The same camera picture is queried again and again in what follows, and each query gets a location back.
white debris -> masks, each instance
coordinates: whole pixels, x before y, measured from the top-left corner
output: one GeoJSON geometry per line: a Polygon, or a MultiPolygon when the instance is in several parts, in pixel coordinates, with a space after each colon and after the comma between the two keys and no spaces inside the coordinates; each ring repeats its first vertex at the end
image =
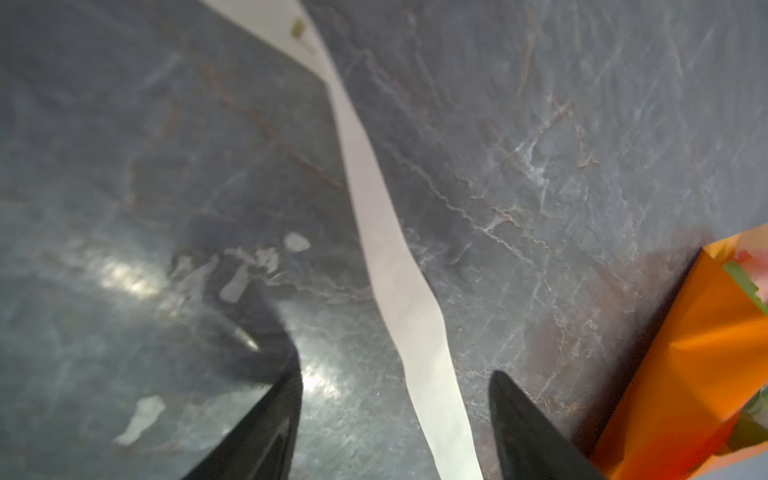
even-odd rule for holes
{"type": "Polygon", "coordinates": [[[293,253],[299,253],[303,252],[304,250],[309,250],[312,244],[304,235],[301,235],[296,232],[288,233],[285,238],[283,238],[283,245],[285,245],[286,250],[293,253]]]}
{"type": "Polygon", "coordinates": [[[136,402],[136,411],[131,417],[125,432],[115,437],[112,442],[128,446],[136,442],[144,430],[150,428],[165,410],[165,402],[159,395],[144,397],[136,402]]]}
{"type": "Polygon", "coordinates": [[[219,298],[224,302],[237,303],[243,295],[243,292],[245,292],[245,289],[248,287],[249,281],[248,264],[241,263],[240,266],[237,267],[235,274],[232,276],[232,280],[230,280],[227,285],[224,285],[219,292],[219,298]]]}
{"type": "Polygon", "coordinates": [[[275,247],[257,248],[253,255],[242,247],[227,248],[224,254],[231,255],[247,265],[263,268],[267,273],[274,273],[280,265],[280,254],[275,247]]]}

orange bag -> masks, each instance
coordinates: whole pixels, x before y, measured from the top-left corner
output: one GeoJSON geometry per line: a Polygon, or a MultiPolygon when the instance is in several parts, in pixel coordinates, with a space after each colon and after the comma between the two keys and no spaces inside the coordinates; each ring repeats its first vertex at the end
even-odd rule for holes
{"type": "Polygon", "coordinates": [[[610,480],[689,478],[768,451],[713,457],[768,383],[768,316],[722,268],[737,245],[768,248],[768,223],[699,254],[592,455],[610,480]]]}

gray marble tile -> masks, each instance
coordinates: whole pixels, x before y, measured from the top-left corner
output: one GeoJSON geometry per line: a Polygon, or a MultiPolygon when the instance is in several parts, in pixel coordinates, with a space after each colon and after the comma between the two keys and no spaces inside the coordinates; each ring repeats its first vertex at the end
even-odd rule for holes
{"type": "Polygon", "coordinates": [[[322,82],[197,2],[2,9],[0,470],[181,478],[298,350],[292,478],[431,475],[322,82]]]}
{"type": "Polygon", "coordinates": [[[589,451],[700,245],[768,221],[762,2],[307,0],[444,309],[589,451]]]}

